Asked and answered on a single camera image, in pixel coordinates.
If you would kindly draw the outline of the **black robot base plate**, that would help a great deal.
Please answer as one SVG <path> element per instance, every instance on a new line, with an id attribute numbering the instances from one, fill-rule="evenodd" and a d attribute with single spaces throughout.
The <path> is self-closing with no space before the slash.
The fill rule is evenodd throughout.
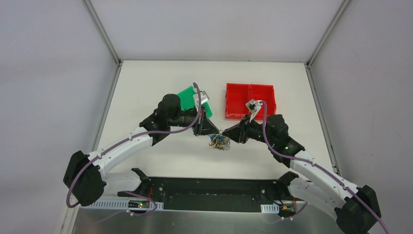
<path id="1" fill-rule="evenodd" d="M 133 193 L 162 202 L 165 210 L 258 213 L 261 205 L 299 202 L 271 179 L 150 177 Z"/>

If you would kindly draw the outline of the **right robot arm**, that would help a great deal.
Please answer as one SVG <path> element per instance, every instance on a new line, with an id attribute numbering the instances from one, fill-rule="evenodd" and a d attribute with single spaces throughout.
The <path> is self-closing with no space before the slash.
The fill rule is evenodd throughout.
<path id="1" fill-rule="evenodd" d="M 240 123 L 223 131 L 237 143 L 254 139 L 267 144 L 273 157 L 290 169 L 277 181 L 277 195 L 308 202 L 336 221 L 345 234 L 366 234 L 376 223 L 385 232 L 375 191 L 357 186 L 327 170 L 288 133 L 282 115 L 270 115 L 262 124 L 246 115 Z"/>

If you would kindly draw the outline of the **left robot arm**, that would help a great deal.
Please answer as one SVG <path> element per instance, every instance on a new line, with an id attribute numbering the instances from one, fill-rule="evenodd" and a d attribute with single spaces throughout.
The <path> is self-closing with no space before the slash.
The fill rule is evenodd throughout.
<path id="1" fill-rule="evenodd" d="M 183 111 L 180 98 L 167 94 L 157 108 L 129 134 L 107 147 L 90 153 L 77 151 L 72 154 L 63 182 L 68 187 L 66 204 L 69 208 L 88 206 L 102 195 L 131 191 L 136 197 L 148 193 L 146 176 L 137 169 L 125 173 L 112 173 L 121 162 L 159 143 L 173 133 L 192 129 L 195 136 L 218 133 L 218 128 L 208 119 L 204 104 L 209 100 L 205 91 L 193 95 L 195 105 Z M 77 204 L 70 203 L 70 197 Z"/>

